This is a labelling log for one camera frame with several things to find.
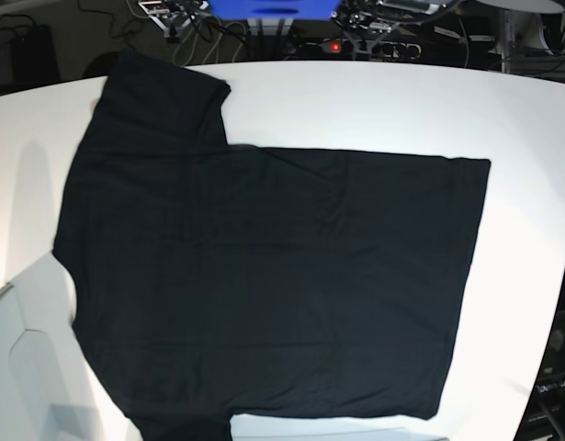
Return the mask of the black T-shirt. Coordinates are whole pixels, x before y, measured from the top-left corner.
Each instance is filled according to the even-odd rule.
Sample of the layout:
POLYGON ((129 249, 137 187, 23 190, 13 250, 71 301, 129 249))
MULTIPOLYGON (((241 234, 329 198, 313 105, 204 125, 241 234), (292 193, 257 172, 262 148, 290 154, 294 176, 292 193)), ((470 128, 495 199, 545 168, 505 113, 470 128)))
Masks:
POLYGON ((437 413, 491 164, 228 143, 230 87, 133 51, 68 175, 73 331, 146 440, 437 413))

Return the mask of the black power strip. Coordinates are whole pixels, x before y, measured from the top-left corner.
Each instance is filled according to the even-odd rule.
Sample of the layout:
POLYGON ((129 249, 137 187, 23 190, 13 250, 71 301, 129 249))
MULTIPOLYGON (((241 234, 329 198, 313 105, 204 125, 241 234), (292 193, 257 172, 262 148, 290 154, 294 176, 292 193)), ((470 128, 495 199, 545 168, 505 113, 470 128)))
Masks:
POLYGON ((347 39, 309 41, 296 51, 297 55, 312 58, 354 61, 409 62, 421 58, 422 47, 416 43, 364 40, 356 43, 347 39))

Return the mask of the blue box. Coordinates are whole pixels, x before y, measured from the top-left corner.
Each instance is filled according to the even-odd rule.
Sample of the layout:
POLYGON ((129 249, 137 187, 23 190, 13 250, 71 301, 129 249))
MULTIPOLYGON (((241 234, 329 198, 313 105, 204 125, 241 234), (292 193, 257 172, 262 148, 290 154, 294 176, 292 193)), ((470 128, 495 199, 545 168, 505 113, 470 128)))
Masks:
POLYGON ((340 0, 210 0, 212 13, 225 20, 293 18, 326 20, 340 0))

